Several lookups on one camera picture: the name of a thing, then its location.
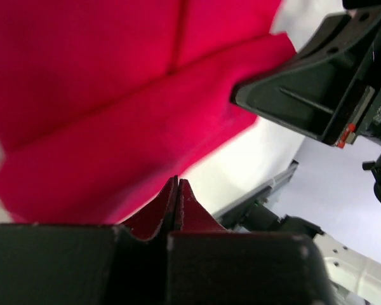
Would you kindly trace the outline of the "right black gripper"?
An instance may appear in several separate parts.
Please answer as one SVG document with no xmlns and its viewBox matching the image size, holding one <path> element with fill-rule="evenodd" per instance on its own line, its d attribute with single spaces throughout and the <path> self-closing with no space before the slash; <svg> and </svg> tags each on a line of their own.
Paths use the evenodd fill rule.
<svg viewBox="0 0 381 305">
<path fill-rule="evenodd" d="M 281 66 L 236 84 L 231 102 L 328 146 L 381 146 L 381 1 L 344 1 Z M 381 155 L 365 161 L 381 203 Z"/>
</svg>

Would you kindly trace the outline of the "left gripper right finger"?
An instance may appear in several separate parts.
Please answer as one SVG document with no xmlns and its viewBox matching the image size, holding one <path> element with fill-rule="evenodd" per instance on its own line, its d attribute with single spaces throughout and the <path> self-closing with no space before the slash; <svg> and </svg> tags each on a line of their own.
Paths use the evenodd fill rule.
<svg viewBox="0 0 381 305">
<path fill-rule="evenodd" d="M 186 179 L 180 179 L 178 185 L 174 230 L 186 233 L 225 232 L 225 228 L 197 201 Z"/>
</svg>

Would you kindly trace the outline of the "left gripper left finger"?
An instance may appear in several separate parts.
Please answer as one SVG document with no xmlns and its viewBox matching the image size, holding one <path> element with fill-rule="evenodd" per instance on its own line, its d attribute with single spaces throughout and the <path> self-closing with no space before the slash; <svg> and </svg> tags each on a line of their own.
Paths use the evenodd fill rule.
<svg viewBox="0 0 381 305">
<path fill-rule="evenodd" d="M 178 193 L 178 177 L 168 179 L 157 196 L 126 219 L 122 225 L 130 235 L 141 242 L 153 240 L 160 232 L 169 231 L 172 225 Z"/>
</svg>

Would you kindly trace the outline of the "bright red t-shirt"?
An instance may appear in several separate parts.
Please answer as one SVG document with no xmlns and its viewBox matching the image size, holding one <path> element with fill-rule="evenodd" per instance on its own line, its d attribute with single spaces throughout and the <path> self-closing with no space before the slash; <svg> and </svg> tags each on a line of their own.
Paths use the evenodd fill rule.
<svg viewBox="0 0 381 305">
<path fill-rule="evenodd" d="M 0 1 L 0 201 L 115 223 L 256 121 L 236 83 L 294 55 L 279 1 Z"/>
</svg>

